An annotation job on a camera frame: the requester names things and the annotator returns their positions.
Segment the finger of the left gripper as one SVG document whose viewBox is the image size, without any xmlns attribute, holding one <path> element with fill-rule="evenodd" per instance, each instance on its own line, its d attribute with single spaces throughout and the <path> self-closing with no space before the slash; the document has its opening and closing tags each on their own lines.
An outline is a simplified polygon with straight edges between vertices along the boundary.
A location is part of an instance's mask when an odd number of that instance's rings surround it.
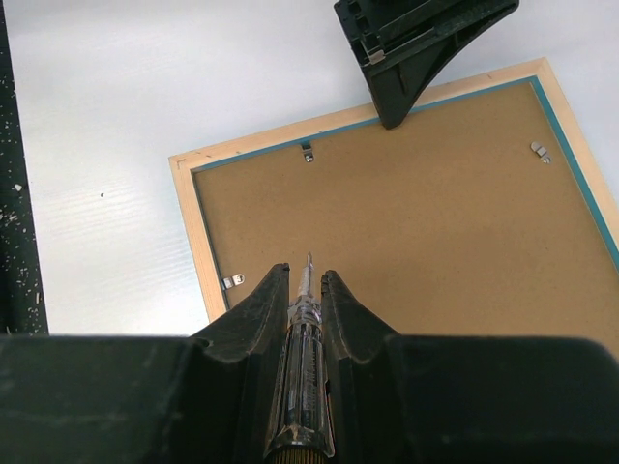
<svg viewBox="0 0 619 464">
<path fill-rule="evenodd" d="M 466 46 L 516 11 L 517 0 L 340 0 L 334 10 L 382 126 L 399 126 Z"/>
</svg>

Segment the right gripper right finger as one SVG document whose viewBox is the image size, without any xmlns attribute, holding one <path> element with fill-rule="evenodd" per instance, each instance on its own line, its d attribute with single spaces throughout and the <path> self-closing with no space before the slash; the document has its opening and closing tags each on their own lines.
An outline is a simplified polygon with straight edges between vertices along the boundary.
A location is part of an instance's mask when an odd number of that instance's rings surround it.
<svg viewBox="0 0 619 464">
<path fill-rule="evenodd" d="M 320 282 L 338 463 L 614 463 L 618 363 L 573 337 L 402 334 Z"/>
</svg>

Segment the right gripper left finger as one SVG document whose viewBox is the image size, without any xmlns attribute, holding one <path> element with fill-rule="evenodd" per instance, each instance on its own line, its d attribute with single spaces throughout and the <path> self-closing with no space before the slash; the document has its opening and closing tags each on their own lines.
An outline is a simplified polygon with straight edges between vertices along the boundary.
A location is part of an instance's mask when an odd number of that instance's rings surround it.
<svg viewBox="0 0 619 464">
<path fill-rule="evenodd" d="M 260 463 L 289 268 L 189 337 L 1 339 L 5 463 Z"/>
</svg>

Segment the small screwdriver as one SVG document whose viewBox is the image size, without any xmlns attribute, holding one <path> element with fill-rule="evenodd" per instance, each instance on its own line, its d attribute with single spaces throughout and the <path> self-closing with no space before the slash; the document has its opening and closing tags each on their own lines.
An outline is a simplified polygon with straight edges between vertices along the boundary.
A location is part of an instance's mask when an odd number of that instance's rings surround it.
<svg viewBox="0 0 619 464">
<path fill-rule="evenodd" d="M 288 310 L 263 454 L 266 463 L 326 463 L 335 456 L 322 314 L 312 256 Z"/>
</svg>

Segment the blue picture frame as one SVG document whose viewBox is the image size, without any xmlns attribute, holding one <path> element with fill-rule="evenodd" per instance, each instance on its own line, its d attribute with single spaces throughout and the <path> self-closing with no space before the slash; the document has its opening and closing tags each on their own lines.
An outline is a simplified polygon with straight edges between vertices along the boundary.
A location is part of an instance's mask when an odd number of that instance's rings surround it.
<svg viewBox="0 0 619 464">
<path fill-rule="evenodd" d="M 311 262 L 405 334 L 618 348 L 618 208 L 545 58 L 173 156 L 210 320 Z"/>
</svg>

